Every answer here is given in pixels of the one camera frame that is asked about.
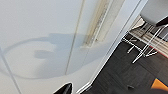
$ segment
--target chair leg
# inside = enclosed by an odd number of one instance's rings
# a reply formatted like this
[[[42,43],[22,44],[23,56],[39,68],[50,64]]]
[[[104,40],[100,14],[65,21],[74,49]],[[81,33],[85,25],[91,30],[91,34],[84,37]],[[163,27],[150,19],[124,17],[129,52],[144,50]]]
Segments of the chair leg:
[[[164,28],[160,28],[154,35],[153,37],[148,41],[148,43],[145,45],[145,47],[143,48],[143,50],[138,54],[138,56],[133,60],[132,63],[135,63],[145,52],[146,50],[149,48],[149,45],[151,44],[152,40],[158,36],[161,31],[163,30]]]

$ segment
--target dark floor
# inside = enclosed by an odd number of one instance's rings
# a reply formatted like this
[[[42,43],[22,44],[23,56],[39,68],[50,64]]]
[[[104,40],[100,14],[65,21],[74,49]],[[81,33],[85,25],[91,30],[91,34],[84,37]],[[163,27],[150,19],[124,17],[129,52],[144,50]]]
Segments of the dark floor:
[[[135,89],[150,89],[155,78],[168,86],[168,59],[157,53],[142,57],[132,64],[131,61],[138,51],[134,49],[127,54],[129,47],[131,46],[125,42],[120,43],[94,81],[92,88],[82,94],[118,94],[114,93],[116,89],[128,91],[127,85],[134,86]]]

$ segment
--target white panel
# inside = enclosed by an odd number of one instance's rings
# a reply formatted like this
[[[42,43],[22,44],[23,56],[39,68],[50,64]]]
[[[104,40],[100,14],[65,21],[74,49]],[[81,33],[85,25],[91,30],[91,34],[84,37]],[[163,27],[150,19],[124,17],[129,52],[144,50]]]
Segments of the white panel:
[[[1,57],[0,57],[0,94],[19,94]]]
[[[62,86],[81,4],[1,0],[0,46],[23,94],[52,94]]]
[[[93,79],[97,76],[102,66],[106,63],[105,60],[104,62],[101,62],[101,61],[108,53],[111,45],[115,43],[115,40],[117,39],[118,35],[120,35],[122,28],[127,24],[130,16],[134,12],[134,9],[139,4],[139,1],[140,0],[125,0],[105,40],[101,43],[99,42],[95,43],[94,46],[91,48],[85,48],[81,46],[83,43],[82,40],[84,40],[83,36],[86,34],[86,31],[87,31],[82,28],[83,27],[82,24],[84,24],[84,22],[88,20],[88,18],[82,17],[83,20],[81,20],[81,24],[80,24],[81,27],[79,28],[78,35],[75,40],[75,44],[74,44],[75,46],[72,52],[71,61],[69,63],[69,67],[67,71],[67,78],[66,78],[67,80],[65,80],[65,82],[73,83],[73,86],[74,86],[73,94],[76,94],[76,92],[80,90],[82,86],[85,86],[88,83],[92,83]],[[87,3],[85,4],[85,7],[87,6],[87,8],[89,9],[91,0],[90,1],[88,0],[88,2],[89,2],[88,4]]]

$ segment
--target metal chair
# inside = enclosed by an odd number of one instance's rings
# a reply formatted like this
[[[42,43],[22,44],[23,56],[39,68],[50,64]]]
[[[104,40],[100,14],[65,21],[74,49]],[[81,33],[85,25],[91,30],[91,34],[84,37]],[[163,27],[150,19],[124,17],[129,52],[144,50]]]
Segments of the metal chair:
[[[140,53],[137,55],[137,57],[134,59],[132,63],[135,63],[142,55],[144,55],[144,53],[147,51],[147,49],[151,45],[153,39],[159,36],[161,32],[163,31],[163,29],[168,24],[168,10],[167,9],[168,9],[168,0],[148,0],[147,4],[142,9],[140,13],[140,19],[141,18],[143,19],[144,24],[128,32],[128,34],[130,34],[131,31],[141,32],[141,35],[139,36],[139,38],[142,38],[146,33],[156,30],[156,32],[148,40],[148,42],[144,42],[146,45],[142,49],[140,49],[137,45],[133,44],[131,40],[126,40],[125,37],[123,38],[124,41],[133,45],[129,51],[131,51],[134,47],[140,51]]]

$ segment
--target white door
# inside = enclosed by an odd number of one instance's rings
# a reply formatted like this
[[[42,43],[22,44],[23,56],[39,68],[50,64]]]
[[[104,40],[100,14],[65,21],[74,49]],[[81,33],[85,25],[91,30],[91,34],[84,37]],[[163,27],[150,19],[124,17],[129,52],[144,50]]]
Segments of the white door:
[[[82,0],[1,0],[0,47],[21,94],[52,94],[63,85],[81,6]],[[1,70],[4,88],[13,88]]]
[[[66,82],[73,84],[73,94],[88,88],[104,66],[121,38],[130,28],[147,0],[112,0],[112,5],[92,46],[83,46],[89,26],[87,11],[92,11],[99,0],[86,0],[82,12],[78,33],[74,42]]]

